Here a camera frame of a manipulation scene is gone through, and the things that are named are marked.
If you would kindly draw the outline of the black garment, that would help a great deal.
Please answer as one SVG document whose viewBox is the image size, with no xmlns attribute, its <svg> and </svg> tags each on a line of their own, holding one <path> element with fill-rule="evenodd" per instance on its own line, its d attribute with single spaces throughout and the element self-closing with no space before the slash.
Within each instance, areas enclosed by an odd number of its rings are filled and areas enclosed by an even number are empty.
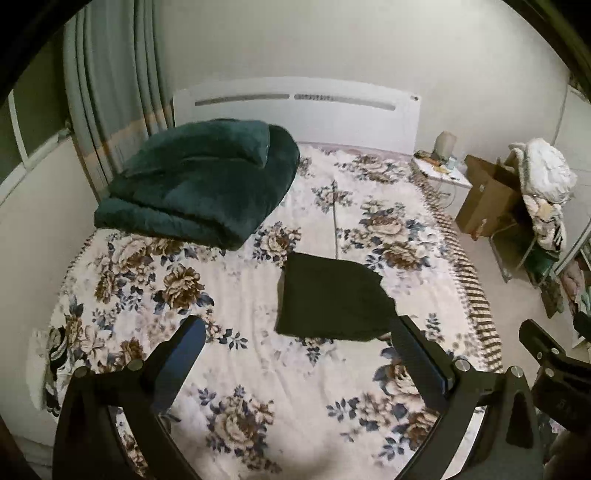
<svg viewBox="0 0 591 480">
<path fill-rule="evenodd" d="M 356 262 L 290 253 L 276 333 L 360 342 L 381 337 L 398 317 L 381 282 L 378 273 Z"/>
</svg>

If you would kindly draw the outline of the chair with piled clothes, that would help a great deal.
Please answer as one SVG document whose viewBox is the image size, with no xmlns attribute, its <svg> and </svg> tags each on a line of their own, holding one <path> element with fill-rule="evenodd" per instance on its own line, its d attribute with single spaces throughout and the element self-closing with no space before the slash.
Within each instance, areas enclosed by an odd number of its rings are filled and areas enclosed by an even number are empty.
<svg viewBox="0 0 591 480">
<path fill-rule="evenodd" d="M 572 195 L 567 191 L 559 202 L 548 195 L 523 196 L 520 177 L 498 162 L 501 180 L 517 190 L 517 199 L 503 213 L 489 241 L 503 280 L 509 283 L 524 271 L 538 287 L 549 276 L 566 246 L 563 206 Z"/>
</svg>

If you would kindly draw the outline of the floral bed blanket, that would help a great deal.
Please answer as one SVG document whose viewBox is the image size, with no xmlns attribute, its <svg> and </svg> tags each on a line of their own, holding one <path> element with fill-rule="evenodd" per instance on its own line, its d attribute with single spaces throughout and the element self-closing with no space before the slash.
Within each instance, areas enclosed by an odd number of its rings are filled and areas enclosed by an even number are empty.
<svg viewBox="0 0 591 480">
<path fill-rule="evenodd" d="M 502 368 L 477 271 L 414 162 L 304 146 L 290 191 L 235 251 L 97 230 L 32 340 L 35 405 L 57 415 L 75 368 L 119 370 L 195 315 L 204 351 L 163 421 L 202 478 L 396 477 L 436 414 L 389 340 L 276 333 L 293 252 L 366 266 L 448 355 Z"/>
</svg>

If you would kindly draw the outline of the brown cardboard box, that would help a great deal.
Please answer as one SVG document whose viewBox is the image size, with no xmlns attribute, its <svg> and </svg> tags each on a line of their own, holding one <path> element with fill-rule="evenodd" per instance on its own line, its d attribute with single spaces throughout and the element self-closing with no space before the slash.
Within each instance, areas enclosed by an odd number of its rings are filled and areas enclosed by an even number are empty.
<svg viewBox="0 0 591 480">
<path fill-rule="evenodd" d="M 490 237 L 509 222 L 512 208 L 521 199 L 519 178 L 500 165 L 473 155 L 467 155 L 465 163 L 472 188 L 456 224 L 465 234 Z"/>
</svg>

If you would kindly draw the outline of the white fluffy garment pile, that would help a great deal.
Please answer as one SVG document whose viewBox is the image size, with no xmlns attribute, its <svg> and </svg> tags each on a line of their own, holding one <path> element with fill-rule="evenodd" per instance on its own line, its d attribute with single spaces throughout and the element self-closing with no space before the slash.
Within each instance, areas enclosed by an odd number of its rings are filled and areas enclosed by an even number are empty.
<svg viewBox="0 0 591 480">
<path fill-rule="evenodd" d="M 577 183 L 563 154 L 543 138 L 511 143 L 504 165 L 517 173 L 526 210 L 541 248 L 560 253 L 567 241 L 563 206 Z"/>
</svg>

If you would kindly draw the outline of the white bedside table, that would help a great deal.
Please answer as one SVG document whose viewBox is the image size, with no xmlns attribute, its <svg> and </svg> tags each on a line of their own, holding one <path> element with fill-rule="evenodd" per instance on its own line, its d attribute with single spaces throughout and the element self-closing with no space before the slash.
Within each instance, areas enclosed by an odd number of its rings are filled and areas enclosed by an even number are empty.
<svg viewBox="0 0 591 480">
<path fill-rule="evenodd" d="M 413 161 L 435 190 L 442 209 L 455 219 L 472 189 L 472 183 L 457 167 L 449 170 L 446 166 L 436 166 L 433 159 L 416 155 Z"/>
</svg>

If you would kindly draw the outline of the small lamp on nightstand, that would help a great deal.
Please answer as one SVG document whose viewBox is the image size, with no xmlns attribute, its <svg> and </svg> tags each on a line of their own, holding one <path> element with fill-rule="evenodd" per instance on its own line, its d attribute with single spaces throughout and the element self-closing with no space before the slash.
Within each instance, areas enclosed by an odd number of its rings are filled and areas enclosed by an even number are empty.
<svg viewBox="0 0 591 480">
<path fill-rule="evenodd" d="M 447 162 L 453 154 L 457 136 L 449 131 L 441 132 L 436 138 L 432 158 L 440 162 Z"/>
</svg>

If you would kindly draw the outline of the dark green folded duvet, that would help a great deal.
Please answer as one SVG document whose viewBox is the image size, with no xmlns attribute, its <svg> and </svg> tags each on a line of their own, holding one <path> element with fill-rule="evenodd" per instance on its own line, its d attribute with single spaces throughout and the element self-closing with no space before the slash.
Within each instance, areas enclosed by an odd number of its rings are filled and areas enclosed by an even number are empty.
<svg viewBox="0 0 591 480">
<path fill-rule="evenodd" d="M 301 153 L 281 126 L 187 123 L 150 137 L 108 186 L 98 228 L 235 250 L 290 190 Z"/>
</svg>

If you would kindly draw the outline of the white bed headboard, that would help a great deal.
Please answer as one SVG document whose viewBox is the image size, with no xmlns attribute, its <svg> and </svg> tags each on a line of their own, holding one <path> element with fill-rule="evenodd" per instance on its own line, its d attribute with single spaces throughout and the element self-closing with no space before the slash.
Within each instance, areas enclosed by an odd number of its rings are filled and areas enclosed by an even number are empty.
<svg viewBox="0 0 591 480">
<path fill-rule="evenodd" d="M 421 97 L 369 83 L 308 77 L 207 81 L 172 98 L 177 126 L 218 118 L 280 125 L 300 143 L 411 155 Z"/>
</svg>

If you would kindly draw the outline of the grey green curtain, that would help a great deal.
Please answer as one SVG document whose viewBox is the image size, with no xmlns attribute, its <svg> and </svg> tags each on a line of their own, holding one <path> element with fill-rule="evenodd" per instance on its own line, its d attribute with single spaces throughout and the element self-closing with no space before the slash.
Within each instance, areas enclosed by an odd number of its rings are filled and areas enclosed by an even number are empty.
<svg viewBox="0 0 591 480">
<path fill-rule="evenodd" d="M 77 150 L 98 199 L 152 135 L 173 126 L 157 1 L 91 1 L 64 29 Z"/>
</svg>

